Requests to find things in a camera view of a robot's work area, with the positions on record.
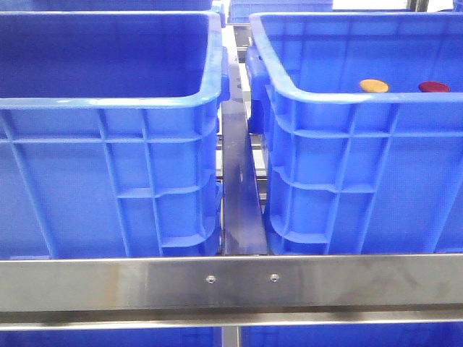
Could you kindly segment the yellow mushroom push button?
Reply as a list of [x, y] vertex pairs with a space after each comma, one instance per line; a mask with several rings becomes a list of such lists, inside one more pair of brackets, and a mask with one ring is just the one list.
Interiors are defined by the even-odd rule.
[[389, 86], [386, 82], [377, 79], [364, 79], [359, 83], [364, 93], [387, 93]]

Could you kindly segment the red mushroom push button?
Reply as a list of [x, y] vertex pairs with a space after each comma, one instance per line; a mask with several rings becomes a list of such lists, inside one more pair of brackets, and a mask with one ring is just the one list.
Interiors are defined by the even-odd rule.
[[418, 86], [422, 93], [449, 93], [450, 87], [439, 81], [424, 81]]

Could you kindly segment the left blue plastic crate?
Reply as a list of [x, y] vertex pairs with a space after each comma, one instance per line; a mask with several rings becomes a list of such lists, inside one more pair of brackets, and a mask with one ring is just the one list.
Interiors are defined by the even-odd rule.
[[1, 258], [220, 247], [213, 12], [1, 13]]

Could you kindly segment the blue plastic crate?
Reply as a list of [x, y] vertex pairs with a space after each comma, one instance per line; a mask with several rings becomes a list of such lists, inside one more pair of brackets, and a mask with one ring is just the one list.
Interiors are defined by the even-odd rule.
[[[250, 25], [271, 251], [460, 252], [462, 14], [267, 12]], [[364, 93], [364, 79], [389, 91]]]
[[1, 258], [220, 247], [213, 12], [1, 13]]

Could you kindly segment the right blue plastic crate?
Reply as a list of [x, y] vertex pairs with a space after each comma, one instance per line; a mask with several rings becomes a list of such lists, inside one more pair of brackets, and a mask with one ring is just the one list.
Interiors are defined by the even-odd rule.
[[[271, 251], [460, 252], [462, 14], [267, 12], [250, 25]], [[364, 93], [364, 79], [389, 91]]]

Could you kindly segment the far right blue crate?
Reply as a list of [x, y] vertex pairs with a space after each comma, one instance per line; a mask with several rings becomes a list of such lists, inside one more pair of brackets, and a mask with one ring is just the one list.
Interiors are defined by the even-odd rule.
[[331, 12], [333, 1], [311, 0], [253, 0], [230, 1], [229, 22], [244, 24], [249, 22], [249, 16], [261, 12]]

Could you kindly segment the lower left blue crate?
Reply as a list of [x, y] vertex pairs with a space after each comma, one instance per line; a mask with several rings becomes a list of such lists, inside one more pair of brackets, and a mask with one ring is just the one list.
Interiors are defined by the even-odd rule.
[[218, 346], [216, 327], [2, 331], [2, 346]]

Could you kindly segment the lower right blue crate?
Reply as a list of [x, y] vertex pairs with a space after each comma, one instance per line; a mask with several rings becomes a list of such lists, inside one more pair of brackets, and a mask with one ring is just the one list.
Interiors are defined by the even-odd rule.
[[461, 346], [462, 323], [256, 326], [243, 346]]

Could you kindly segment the far left blue crate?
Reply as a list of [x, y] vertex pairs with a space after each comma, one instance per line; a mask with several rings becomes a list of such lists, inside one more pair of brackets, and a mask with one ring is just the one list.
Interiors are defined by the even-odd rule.
[[226, 25], [221, 1], [198, 0], [37, 0], [1, 1], [2, 12], [211, 11]]

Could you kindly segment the left rail screw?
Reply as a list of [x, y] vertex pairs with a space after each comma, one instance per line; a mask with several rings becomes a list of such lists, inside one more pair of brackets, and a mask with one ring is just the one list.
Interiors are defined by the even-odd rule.
[[216, 277], [214, 275], [208, 275], [205, 281], [209, 284], [214, 284], [216, 282]]

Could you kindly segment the rail screw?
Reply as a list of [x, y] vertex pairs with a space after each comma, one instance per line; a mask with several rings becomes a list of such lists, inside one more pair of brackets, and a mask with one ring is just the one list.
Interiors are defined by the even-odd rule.
[[216, 277], [214, 275], [208, 275], [205, 281], [209, 284], [214, 284], [216, 282]]
[[272, 273], [272, 274], [270, 275], [270, 281], [271, 281], [272, 283], [278, 282], [278, 281], [279, 281], [279, 278], [280, 278], [280, 277], [279, 277], [279, 275], [278, 275], [277, 273]]

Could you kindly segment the right rail screw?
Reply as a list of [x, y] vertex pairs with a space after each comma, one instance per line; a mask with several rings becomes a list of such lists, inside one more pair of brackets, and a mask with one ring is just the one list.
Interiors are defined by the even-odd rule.
[[272, 283], [278, 282], [278, 281], [279, 281], [279, 278], [280, 278], [280, 277], [279, 277], [279, 275], [278, 275], [277, 273], [272, 273], [272, 274], [270, 275], [270, 281], [271, 281]]

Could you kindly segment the steel vertical post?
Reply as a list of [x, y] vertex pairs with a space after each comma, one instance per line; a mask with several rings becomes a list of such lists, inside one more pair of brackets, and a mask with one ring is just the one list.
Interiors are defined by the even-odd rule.
[[221, 347], [241, 347], [241, 327], [224, 326], [221, 328]]

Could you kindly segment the stainless steel front rail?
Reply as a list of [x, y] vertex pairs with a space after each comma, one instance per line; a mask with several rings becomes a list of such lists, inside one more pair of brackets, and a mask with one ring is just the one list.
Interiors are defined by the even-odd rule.
[[1, 263], [2, 330], [461, 320], [460, 254]]

